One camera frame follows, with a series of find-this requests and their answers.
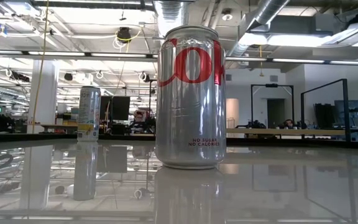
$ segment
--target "computer monitor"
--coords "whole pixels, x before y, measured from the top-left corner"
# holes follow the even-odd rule
[[[106,112],[109,110],[108,120],[128,120],[130,102],[131,98],[129,96],[102,96],[100,118],[105,119]]]
[[[345,124],[345,113],[344,113],[344,101],[343,100],[336,100],[335,104],[335,122],[340,125]],[[349,100],[349,109],[358,108],[358,100]],[[351,126],[358,126],[358,112],[350,112],[349,113],[351,121]]]

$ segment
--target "desk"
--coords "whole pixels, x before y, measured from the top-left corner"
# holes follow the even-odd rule
[[[48,129],[67,129],[67,130],[77,130],[77,125],[67,125],[67,124],[35,124],[42,126],[45,132],[48,132]]]
[[[345,135],[345,130],[320,130],[320,129],[257,129],[257,128],[227,128],[227,133],[236,134],[282,134],[282,135],[319,135],[338,136]]]

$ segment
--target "silver aluminum can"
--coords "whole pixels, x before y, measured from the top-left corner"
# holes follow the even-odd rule
[[[226,153],[224,49],[203,26],[167,33],[158,56],[156,155],[179,169],[209,169]]]
[[[80,91],[78,109],[78,141],[97,141],[99,139],[100,89],[84,86]]]

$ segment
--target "diet coke can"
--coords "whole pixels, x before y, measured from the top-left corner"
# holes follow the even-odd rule
[[[156,155],[166,166],[209,169],[226,153],[224,49],[216,31],[181,26],[158,56]]]

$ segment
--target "black frame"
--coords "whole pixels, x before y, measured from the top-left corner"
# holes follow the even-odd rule
[[[293,85],[278,85],[278,84],[251,84],[251,121],[254,122],[254,86],[264,86],[266,88],[277,87],[290,87],[291,88],[291,102],[292,102],[292,121],[295,122],[295,110],[294,110],[294,97],[293,97]]]
[[[311,91],[315,91],[321,88],[324,88],[326,86],[335,84],[335,83],[339,83],[342,82],[342,92],[343,92],[343,111],[345,114],[345,141],[346,142],[351,142],[352,138],[351,138],[351,125],[350,125],[350,116],[349,116],[349,94],[347,92],[347,79],[346,78],[342,78],[330,83],[327,83],[325,85],[316,87],[314,89],[308,90],[308,91],[304,91],[303,93],[301,93],[301,122],[302,124],[305,123],[305,94],[309,93]]]

